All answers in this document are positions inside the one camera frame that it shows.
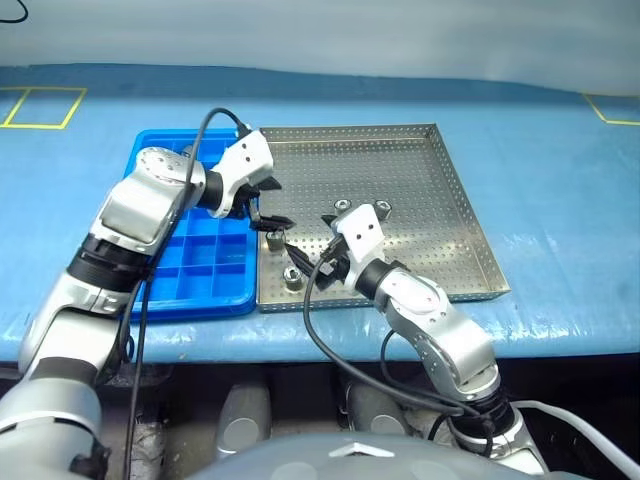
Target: robotic arm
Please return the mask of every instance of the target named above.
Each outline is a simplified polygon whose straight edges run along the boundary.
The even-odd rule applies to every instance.
[[[435,390],[478,415],[452,417],[450,427],[459,446],[481,453],[487,447],[483,422],[493,429],[489,456],[516,465],[527,473],[546,470],[522,415],[500,389],[500,374],[490,337],[471,318],[456,310],[434,281],[410,272],[399,262],[385,261],[384,234],[371,205],[345,214],[323,216],[335,238],[326,260],[330,273],[318,274],[323,289],[344,282],[374,302],[391,328],[418,353]],[[293,245],[286,245],[294,264],[310,275],[314,265]]]
[[[260,216],[260,191],[280,185],[271,177],[266,139],[259,131],[242,133],[212,170],[194,160],[192,188],[185,188],[188,158],[149,147],[108,194],[23,340],[23,379],[0,402],[5,478],[104,477],[108,451],[97,440],[94,386],[121,363],[122,339],[128,338],[123,312],[162,254],[182,207],[207,208],[217,218],[249,215],[256,230],[293,226],[286,217]]]

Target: perforated metal surface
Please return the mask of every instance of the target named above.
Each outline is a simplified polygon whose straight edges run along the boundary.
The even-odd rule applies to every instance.
[[[263,213],[297,225],[287,241],[317,260],[331,238],[322,214],[334,202],[386,200],[385,254],[438,282],[453,300],[485,300],[509,286],[478,224],[435,124],[263,129],[282,190],[265,192]],[[263,311],[300,308],[303,292],[284,286],[286,252],[260,235],[258,303]],[[315,291],[314,307],[368,305],[336,283]]]

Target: blue mat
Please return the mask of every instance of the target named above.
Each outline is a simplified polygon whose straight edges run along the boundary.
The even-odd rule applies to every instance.
[[[0,361],[17,358],[29,318],[119,180],[136,134],[195,128],[219,105],[254,127],[436,122],[513,290],[459,304],[493,336],[497,354],[640,350],[640,128],[604,123],[577,93],[213,67],[0,68],[0,87],[34,85],[88,93],[66,129],[0,128]],[[0,90],[0,117],[17,97]],[[16,122],[61,122],[69,103],[68,94],[27,97]],[[353,360],[377,359],[388,329],[373,309],[321,311],[312,319]],[[401,339],[389,353],[416,358]],[[324,357],[300,313],[254,311],[154,324],[145,360]]]

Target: yellow marking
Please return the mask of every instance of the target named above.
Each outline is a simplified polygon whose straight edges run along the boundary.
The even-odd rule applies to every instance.
[[[24,86],[24,87],[0,87],[0,90],[14,90],[14,91],[15,90],[24,90],[24,93],[18,99],[16,104],[13,106],[13,108],[9,112],[9,115],[7,115],[7,118],[4,119],[3,123],[0,123],[0,128],[33,128],[33,129],[39,129],[39,130],[64,130],[65,128],[67,128],[67,125],[71,121],[71,118],[73,117],[73,115],[76,113],[76,110],[78,110],[78,107],[80,106],[80,103],[82,103],[82,100],[84,99],[84,97],[85,97],[85,95],[87,94],[87,91],[88,91],[88,89],[85,88],[85,87],[28,87],[28,86]],[[57,123],[57,124],[50,124],[50,123],[11,123],[11,120],[13,120],[13,118],[18,113],[18,110],[20,110],[20,107],[22,107],[22,104],[26,100],[26,98],[29,95],[29,93],[31,93],[34,90],[37,90],[37,91],[58,91],[58,92],[80,92],[80,94],[78,95],[78,97],[73,102],[73,105],[71,105],[71,108],[69,109],[69,111],[67,112],[67,114],[65,115],[65,117],[64,117],[64,119],[62,120],[61,123]]]
[[[609,125],[629,125],[629,126],[640,126],[640,121],[636,120],[607,120]]]
[[[627,126],[640,126],[640,121],[636,120],[611,120],[604,116],[604,113],[598,108],[595,102],[591,99],[591,95],[587,93],[583,93],[582,96],[584,99],[591,105],[593,111],[596,112],[598,118],[602,120],[604,123],[609,125],[627,125]]]
[[[84,96],[87,94],[87,89],[83,88],[80,91],[80,95],[78,95],[78,98],[76,98],[76,101],[73,102],[73,105],[71,105],[71,108],[69,109],[69,111],[67,112],[67,116],[64,117],[64,120],[62,121],[62,123],[60,125],[62,125],[62,128],[67,128],[67,125],[69,124],[69,121],[71,120],[71,117],[73,117],[73,114],[76,113],[76,110],[78,109],[78,107],[80,106],[80,102],[82,102],[82,99],[84,98]]]
[[[0,90],[25,90],[27,88],[30,90],[56,90],[59,92],[79,92],[81,90],[86,90],[86,88],[84,87],[32,87],[32,86],[0,87]]]
[[[13,117],[15,117],[16,113],[18,113],[18,110],[20,110],[20,107],[22,106],[24,101],[27,99],[27,96],[29,95],[29,93],[31,93],[31,90],[28,88],[25,89],[24,93],[20,96],[16,104],[13,106],[13,108],[9,112],[9,115],[7,115],[7,118],[5,118],[4,122],[0,124],[0,127],[6,127],[11,123],[11,120],[13,120]]]
[[[0,128],[36,128],[38,130],[63,130],[62,125],[51,125],[48,123],[9,123],[0,125]]]

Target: blue plastic tray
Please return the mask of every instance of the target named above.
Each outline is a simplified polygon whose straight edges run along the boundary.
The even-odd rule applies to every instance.
[[[125,176],[145,147],[164,147],[180,153],[191,145],[196,130],[145,130],[133,146]],[[209,130],[198,159],[206,169],[220,161],[236,141],[235,130]],[[151,290],[150,320],[240,315],[255,307],[257,234],[249,220],[217,220],[193,208],[180,220],[162,257]],[[133,309],[139,318],[142,292]]]

